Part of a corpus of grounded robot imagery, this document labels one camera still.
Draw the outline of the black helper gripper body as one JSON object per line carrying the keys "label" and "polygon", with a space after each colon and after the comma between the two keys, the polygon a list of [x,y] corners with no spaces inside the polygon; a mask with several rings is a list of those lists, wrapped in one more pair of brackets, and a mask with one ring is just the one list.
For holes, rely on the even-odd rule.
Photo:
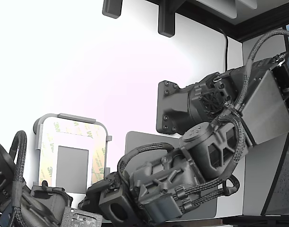
{"label": "black helper gripper body", "polygon": [[31,196],[46,206],[58,222],[61,222],[65,207],[71,207],[73,198],[60,187],[33,186]]}

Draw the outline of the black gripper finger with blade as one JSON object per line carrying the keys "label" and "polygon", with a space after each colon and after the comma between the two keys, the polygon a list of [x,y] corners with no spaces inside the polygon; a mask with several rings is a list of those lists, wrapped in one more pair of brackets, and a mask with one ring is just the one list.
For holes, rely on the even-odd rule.
{"label": "black gripper finger with blade", "polygon": [[88,189],[86,196],[79,202],[78,208],[84,211],[101,211],[99,207],[101,191]]}

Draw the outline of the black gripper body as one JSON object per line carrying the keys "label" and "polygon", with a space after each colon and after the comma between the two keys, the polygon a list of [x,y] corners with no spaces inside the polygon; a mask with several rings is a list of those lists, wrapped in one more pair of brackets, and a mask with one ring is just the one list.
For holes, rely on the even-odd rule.
{"label": "black gripper body", "polygon": [[126,179],[126,181],[129,183],[129,186],[127,186],[123,180],[120,178],[119,174],[117,172],[112,172],[108,176],[105,177],[105,182],[108,183],[108,187],[106,189],[106,192],[104,193],[107,195],[114,195],[115,192],[117,192],[120,188],[123,189],[125,193],[129,195],[129,197],[135,199],[136,198],[136,192],[134,189],[131,188],[132,186],[132,172],[124,171],[123,177]]}

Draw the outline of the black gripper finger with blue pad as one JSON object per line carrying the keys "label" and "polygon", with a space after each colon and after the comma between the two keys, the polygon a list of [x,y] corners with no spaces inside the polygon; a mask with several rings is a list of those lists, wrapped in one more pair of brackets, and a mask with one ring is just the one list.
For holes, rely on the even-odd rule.
{"label": "black gripper finger with blue pad", "polygon": [[87,193],[101,192],[105,189],[108,189],[110,185],[111,185],[111,179],[103,179],[94,183],[92,186],[90,186],[86,192]]}

